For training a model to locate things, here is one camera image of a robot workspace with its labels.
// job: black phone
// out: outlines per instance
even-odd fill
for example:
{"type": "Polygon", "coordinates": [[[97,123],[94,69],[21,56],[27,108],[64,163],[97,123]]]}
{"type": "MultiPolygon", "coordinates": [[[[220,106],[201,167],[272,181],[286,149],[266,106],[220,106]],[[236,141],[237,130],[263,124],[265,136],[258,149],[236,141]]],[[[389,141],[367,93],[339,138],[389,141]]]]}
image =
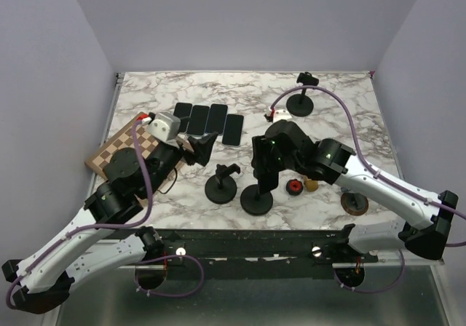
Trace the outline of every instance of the black phone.
{"type": "Polygon", "coordinates": [[[223,135],[227,111],[228,106],[225,104],[212,104],[210,106],[205,132],[218,132],[218,135],[223,135]]]}
{"type": "Polygon", "coordinates": [[[188,135],[204,135],[205,124],[209,116],[210,108],[208,106],[193,106],[191,117],[189,118],[188,135]]]}
{"type": "Polygon", "coordinates": [[[241,143],[242,123],[245,117],[243,115],[228,114],[226,115],[224,137],[221,142],[226,146],[239,146],[241,143]]]}
{"type": "Polygon", "coordinates": [[[189,117],[191,116],[191,103],[176,103],[173,115],[181,119],[180,133],[185,133],[188,127],[189,117]]]}

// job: marble table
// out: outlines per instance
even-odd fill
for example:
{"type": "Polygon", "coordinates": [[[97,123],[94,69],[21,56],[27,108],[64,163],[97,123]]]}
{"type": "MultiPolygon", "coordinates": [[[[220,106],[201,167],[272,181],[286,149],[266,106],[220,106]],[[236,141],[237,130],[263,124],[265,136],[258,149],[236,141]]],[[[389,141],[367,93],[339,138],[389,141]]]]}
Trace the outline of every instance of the marble table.
{"type": "MultiPolygon", "coordinates": [[[[387,130],[368,74],[313,74],[320,79],[321,87],[334,91],[348,105],[369,162],[397,175],[387,130]]],[[[172,190],[167,195],[154,196],[154,209],[147,224],[155,228],[338,229],[348,223],[371,224],[394,219],[392,212],[372,201],[365,215],[346,214],[340,205],[340,189],[324,183],[314,193],[305,191],[298,197],[289,196],[285,183],[296,177],[291,171],[280,173],[279,187],[272,192],[274,206],[268,214],[253,217],[242,210],[241,191],[256,182],[250,166],[251,138],[264,134],[269,126],[264,112],[280,93],[296,86],[296,77],[297,73],[262,72],[126,73],[109,136],[138,112],[173,112],[177,102],[223,103],[228,105],[229,113],[245,116],[241,145],[223,146],[219,138],[207,167],[183,167],[172,190]],[[233,174],[238,186],[237,196],[224,205],[209,202],[204,193],[205,182],[214,174],[217,164],[233,162],[241,167],[240,175],[233,174]]],[[[314,111],[305,118],[293,117],[293,121],[313,140],[334,138],[354,147],[347,118],[338,103],[320,92],[308,92],[308,95],[314,101],[314,111]]],[[[285,107],[285,99],[277,108],[285,107]]],[[[101,182],[97,179],[95,187],[101,182]]]]}

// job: wooden chessboard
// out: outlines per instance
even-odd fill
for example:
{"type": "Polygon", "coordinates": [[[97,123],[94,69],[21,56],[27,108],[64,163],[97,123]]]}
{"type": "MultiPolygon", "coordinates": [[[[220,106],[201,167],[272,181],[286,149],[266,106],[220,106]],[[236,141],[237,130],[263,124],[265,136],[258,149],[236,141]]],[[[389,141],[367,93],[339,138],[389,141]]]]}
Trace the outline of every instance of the wooden chessboard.
{"type": "MultiPolygon", "coordinates": [[[[139,113],[137,116],[135,116],[135,118],[128,122],[120,131],[109,138],[91,157],[86,159],[84,163],[92,171],[106,180],[107,178],[103,173],[103,168],[110,162],[111,156],[114,154],[114,152],[127,147],[134,148],[131,129],[136,119],[142,114],[143,113],[139,113]]],[[[147,133],[146,129],[142,126],[139,126],[139,128],[136,130],[136,134],[138,136],[138,142],[141,146],[143,157],[146,158],[155,149],[158,142],[154,136],[147,133]]],[[[179,162],[176,166],[177,170],[180,170],[183,165],[183,162],[179,162]]]]}

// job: gray wall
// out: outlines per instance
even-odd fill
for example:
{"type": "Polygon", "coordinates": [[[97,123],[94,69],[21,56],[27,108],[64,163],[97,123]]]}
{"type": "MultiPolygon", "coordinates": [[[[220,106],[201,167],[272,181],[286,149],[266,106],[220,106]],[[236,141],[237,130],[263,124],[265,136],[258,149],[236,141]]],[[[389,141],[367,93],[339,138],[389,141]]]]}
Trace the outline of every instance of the gray wall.
{"type": "Polygon", "coordinates": [[[118,71],[374,69],[415,0],[78,0],[118,71]]]}
{"type": "MultiPolygon", "coordinates": [[[[466,0],[417,0],[375,75],[375,88],[408,181],[459,195],[466,212],[466,0]]],[[[450,242],[466,240],[455,218],[450,242]]],[[[459,305],[466,248],[447,249],[459,305]]],[[[466,309],[462,308],[466,321],[466,309]]]]}
{"type": "MultiPolygon", "coordinates": [[[[76,0],[0,0],[0,29],[3,263],[39,249],[82,205],[114,74],[76,0]]],[[[40,323],[1,300],[0,325],[40,323]]]]}

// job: black cable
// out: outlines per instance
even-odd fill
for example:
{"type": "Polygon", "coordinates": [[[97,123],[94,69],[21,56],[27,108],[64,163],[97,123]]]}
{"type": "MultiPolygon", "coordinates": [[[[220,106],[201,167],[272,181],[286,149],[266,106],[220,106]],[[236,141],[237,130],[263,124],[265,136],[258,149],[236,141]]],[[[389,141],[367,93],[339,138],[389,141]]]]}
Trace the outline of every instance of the black cable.
{"type": "Polygon", "coordinates": [[[176,167],[175,167],[173,170],[175,171],[175,179],[173,180],[172,185],[167,189],[167,191],[166,191],[166,192],[163,192],[163,191],[160,191],[160,190],[157,189],[157,191],[158,191],[159,193],[161,193],[162,195],[168,194],[168,192],[169,192],[170,190],[172,190],[172,187],[175,185],[176,180],[178,179],[178,170],[176,169],[176,167]]]}

